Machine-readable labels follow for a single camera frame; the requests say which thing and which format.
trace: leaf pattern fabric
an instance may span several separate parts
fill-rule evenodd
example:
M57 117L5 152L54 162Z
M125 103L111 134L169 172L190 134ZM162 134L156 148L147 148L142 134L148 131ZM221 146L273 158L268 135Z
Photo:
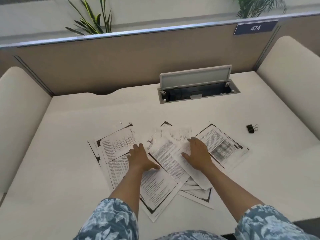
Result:
M256 205L247 210L235 230L237 240L320 240L306 234L272 206ZM74 240L138 240L138 221L130 207L120 199L100 202ZM226 240L216 234L188 230L157 240Z

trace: white desk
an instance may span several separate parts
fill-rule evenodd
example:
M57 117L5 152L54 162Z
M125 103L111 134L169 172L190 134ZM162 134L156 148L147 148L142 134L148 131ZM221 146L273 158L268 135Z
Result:
M255 72L231 78L240 94L169 104L159 103L159 84L54 97L0 208L0 239L77 234L111 193L87 140L107 134L117 120L132 122L141 134L165 120L194 130L212 121L251 149L232 179L292 221L319 217L319 140ZM258 132L249 134L249 124L259 124ZM140 210L140 239L188 229L234 232L236 222L218 195L214 205L210 210L177 195L155 223Z

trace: wall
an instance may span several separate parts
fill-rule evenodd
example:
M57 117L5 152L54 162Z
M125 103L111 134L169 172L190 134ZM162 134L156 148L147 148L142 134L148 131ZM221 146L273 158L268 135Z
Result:
M81 10L78 0L72 0ZM100 11L99 0L87 0ZM286 0L288 11L320 10L320 0ZM239 9L233 0L107 0L112 7L113 31L184 25L236 19ZM0 44L74 36L78 13L66 0L48 0L0 6Z

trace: cubicle partition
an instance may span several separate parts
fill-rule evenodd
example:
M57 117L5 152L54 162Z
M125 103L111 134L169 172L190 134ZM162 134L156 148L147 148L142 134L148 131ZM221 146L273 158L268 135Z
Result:
M273 20L271 32L234 36L238 24ZM0 71L19 66L52 96L107 94L159 83L166 72L230 64L233 73L253 71L282 36L319 55L317 23L320 13L304 13L13 44L0 50Z

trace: binder clip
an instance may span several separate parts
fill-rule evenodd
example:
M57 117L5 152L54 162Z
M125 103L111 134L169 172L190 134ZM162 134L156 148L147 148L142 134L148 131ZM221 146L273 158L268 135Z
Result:
M253 134L255 131L258 131L258 127L259 125L254 125L254 127L250 124L250 125L247 125L247 129L248 129L248 132L250 134Z

